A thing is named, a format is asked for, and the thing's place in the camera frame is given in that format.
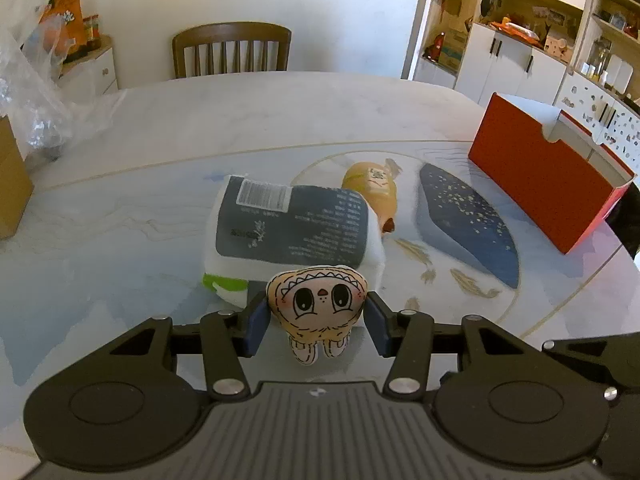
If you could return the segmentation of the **cartoon face plush keychain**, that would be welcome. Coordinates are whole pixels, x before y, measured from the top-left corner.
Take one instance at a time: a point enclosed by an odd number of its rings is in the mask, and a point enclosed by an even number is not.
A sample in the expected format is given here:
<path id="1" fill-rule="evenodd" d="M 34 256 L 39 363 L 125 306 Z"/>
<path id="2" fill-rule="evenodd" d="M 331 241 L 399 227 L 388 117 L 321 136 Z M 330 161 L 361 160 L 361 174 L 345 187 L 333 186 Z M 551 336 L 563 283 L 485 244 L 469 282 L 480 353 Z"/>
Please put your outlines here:
<path id="1" fill-rule="evenodd" d="M 266 296 L 295 359 L 311 365 L 320 353 L 335 359 L 346 350 L 368 291 L 364 276 L 349 266 L 308 266 L 274 276 Z"/>

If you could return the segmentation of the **dark blue tissue pack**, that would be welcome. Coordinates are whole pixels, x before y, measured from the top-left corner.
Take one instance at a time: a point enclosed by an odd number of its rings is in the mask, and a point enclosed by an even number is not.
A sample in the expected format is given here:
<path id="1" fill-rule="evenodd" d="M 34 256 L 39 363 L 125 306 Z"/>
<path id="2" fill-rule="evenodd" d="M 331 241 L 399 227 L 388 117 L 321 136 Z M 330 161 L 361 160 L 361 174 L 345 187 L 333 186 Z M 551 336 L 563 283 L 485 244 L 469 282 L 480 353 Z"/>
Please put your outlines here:
<path id="1" fill-rule="evenodd" d="M 378 289 L 385 263 L 378 216 L 361 194 L 228 176 L 206 224 L 203 285 L 244 308 L 281 272 L 349 266 Z"/>

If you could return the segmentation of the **orange capybara plush toy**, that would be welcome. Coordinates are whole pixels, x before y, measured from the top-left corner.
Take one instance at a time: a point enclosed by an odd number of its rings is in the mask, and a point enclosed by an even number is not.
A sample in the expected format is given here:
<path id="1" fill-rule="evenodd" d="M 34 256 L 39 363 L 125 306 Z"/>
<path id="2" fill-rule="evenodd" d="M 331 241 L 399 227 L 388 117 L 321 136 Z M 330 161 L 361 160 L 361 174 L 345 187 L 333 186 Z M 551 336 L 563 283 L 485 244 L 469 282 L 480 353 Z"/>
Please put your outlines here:
<path id="1" fill-rule="evenodd" d="M 346 171 L 342 188 L 363 196 L 378 217 L 382 234 L 395 231 L 397 186 L 390 168 L 375 162 L 356 162 Z"/>

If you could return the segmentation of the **black chair with jacket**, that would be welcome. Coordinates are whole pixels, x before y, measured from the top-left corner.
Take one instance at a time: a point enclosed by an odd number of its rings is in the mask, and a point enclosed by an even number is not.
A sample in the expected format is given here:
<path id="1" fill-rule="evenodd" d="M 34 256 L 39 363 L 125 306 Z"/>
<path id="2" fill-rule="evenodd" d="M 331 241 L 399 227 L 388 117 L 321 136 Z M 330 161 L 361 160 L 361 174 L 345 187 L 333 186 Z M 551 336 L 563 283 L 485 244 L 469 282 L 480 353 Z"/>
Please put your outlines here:
<path id="1" fill-rule="evenodd" d="M 640 247 L 640 191 L 631 183 L 605 219 L 631 258 Z"/>

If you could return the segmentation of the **red cardboard shoe box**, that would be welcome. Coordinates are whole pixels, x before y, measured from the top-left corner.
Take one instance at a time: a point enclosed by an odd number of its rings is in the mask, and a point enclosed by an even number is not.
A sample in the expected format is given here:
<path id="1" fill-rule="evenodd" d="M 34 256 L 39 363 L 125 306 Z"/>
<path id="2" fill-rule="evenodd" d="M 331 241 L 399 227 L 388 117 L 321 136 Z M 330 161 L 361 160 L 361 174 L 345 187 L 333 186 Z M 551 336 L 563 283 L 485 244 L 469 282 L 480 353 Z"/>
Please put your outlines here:
<path id="1" fill-rule="evenodd" d="M 495 93 L 469 151 L 567 254 L 600 226 L 636 177 L 559 107 Z"/>

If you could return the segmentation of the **brown cardboard box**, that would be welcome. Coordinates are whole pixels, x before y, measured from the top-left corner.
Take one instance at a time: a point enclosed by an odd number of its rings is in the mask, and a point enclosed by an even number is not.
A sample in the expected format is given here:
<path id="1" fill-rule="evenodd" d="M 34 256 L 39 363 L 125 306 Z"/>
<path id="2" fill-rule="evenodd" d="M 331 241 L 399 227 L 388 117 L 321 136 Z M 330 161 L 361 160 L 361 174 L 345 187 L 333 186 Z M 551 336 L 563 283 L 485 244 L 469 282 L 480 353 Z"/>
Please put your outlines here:
<path id="1" fill-rule="evenodd" d="M 17 231 L 34 185 L 26 171 L 9 118 L 1 118 L 0 156 L 0 238 L 5 240 Z"/>

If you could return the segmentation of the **brown wooden chair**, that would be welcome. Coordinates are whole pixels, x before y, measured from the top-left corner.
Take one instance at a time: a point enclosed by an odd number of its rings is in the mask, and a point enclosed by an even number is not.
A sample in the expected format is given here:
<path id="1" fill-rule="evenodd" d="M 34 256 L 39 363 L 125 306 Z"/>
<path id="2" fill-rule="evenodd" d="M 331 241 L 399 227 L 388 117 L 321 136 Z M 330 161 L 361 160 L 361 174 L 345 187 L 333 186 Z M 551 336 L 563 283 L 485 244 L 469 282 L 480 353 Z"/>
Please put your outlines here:
<path id="1" fill-rule="evenodd" d="M 171 41 L 176 79 L 233 73 L 283 72 L 292 32 L 263 22 L 228 22 L 191 27 Z"/>

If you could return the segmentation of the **clear plastic bag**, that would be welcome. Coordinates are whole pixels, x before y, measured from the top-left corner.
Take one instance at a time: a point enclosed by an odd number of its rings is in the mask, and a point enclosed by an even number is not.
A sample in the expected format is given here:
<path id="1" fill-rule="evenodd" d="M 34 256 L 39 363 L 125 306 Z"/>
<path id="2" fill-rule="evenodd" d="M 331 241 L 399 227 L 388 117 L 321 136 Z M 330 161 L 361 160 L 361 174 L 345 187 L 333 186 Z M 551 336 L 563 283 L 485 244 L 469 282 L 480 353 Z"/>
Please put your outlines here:
<path id="1" fill-rule="evenodd" d="M 1 114 L 25 158 L 55 160 L 110 128 L 126 93 L 88 103 L 62 97 L 58 78 L 66 53 L 55 53 L 60 32 L 52 21 L 40 23 L 48 2 L 15 0 L 1 24 Z"/>

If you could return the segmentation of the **white side cabinet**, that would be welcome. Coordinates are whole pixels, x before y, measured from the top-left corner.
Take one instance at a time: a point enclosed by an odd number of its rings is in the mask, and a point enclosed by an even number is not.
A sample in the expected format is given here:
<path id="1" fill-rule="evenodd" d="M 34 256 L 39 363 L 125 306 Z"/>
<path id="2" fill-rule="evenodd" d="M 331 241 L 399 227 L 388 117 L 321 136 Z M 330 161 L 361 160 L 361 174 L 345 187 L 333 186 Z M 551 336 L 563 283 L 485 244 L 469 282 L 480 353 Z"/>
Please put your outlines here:
<path id="1" fill-rule="evenodd" d="M 117 92 L 112 37 L 102 36 L 99 49 L 65 63 L 58 78 L 58 88 L 64 99 L 75 103 L 88 103 L 98 96 Z"/>

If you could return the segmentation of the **sauce bottles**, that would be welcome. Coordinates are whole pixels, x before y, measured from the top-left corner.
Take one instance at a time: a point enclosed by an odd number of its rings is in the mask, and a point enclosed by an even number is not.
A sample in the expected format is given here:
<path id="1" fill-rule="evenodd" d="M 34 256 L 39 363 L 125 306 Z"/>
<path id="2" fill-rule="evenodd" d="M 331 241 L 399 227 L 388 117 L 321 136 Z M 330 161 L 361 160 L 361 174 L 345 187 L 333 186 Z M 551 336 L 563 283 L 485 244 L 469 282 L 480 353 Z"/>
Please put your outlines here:
<path id="1" fill-rule="evenodd" d="M 100 17 L 92 14 L 84 18 L 85 34 L 89 49 L 97 49 L 101 45 Z"/>

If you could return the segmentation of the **orange snack bag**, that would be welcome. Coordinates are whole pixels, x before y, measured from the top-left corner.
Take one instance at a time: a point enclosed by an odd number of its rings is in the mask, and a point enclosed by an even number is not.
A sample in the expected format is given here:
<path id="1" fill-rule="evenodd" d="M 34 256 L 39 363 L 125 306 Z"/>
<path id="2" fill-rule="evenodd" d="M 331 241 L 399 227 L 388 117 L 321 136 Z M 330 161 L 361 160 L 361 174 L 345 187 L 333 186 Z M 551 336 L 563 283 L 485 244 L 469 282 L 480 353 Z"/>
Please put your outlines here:
<path id="1" fill-rule="evenodd" d="M 80 0 L 49 0 L 40 18 L 40 23 L 52 21 L 58 30 L 58 45 L 55 53 L 66 53 L 65 61 L 75 61 L 86 50 L 87 35 Z"/>

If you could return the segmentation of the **white wall cabinets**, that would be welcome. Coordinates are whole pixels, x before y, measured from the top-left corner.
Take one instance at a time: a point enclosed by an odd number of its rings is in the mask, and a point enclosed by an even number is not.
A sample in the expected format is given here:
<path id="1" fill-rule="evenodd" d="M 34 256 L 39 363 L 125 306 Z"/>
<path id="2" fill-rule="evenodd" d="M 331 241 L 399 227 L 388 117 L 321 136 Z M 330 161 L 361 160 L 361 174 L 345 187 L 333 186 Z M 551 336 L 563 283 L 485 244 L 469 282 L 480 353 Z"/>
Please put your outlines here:
<path id="1" fill-rule="evenodd" d="M 419 0 L 402 74 L 562 108 L 639 168 L 639 0 Z"/>

